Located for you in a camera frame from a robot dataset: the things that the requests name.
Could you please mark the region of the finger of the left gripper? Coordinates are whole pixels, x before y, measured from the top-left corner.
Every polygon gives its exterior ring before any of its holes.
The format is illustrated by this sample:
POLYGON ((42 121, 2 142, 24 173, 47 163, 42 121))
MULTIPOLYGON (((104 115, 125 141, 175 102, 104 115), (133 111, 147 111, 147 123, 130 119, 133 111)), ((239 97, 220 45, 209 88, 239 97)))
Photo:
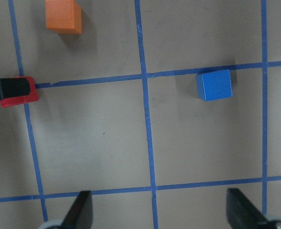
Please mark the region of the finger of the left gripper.
POLYGON ((29 95, 30 83, 26 78, 0 78, 0 101, 29 95))

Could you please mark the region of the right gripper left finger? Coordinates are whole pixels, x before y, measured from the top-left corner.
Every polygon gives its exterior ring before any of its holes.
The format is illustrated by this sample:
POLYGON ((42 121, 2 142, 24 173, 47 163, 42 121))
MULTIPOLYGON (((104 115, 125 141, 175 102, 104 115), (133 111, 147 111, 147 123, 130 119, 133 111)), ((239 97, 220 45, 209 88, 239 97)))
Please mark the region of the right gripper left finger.
POLYGON ((93 205, 91 191, 81 191, 68 213, 62 220, 50 220, 39 226, 40 229, 91 229, 93 205))

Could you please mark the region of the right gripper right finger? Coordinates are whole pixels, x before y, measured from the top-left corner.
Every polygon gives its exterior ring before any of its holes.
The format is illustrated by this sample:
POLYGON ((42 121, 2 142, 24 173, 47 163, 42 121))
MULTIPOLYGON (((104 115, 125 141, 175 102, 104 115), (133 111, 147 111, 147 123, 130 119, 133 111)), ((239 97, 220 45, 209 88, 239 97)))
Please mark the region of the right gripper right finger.
POLYGON ((281 229, 281 219, 263 215, 238 188, 227 189, 226 219, 232 229, 281 229))

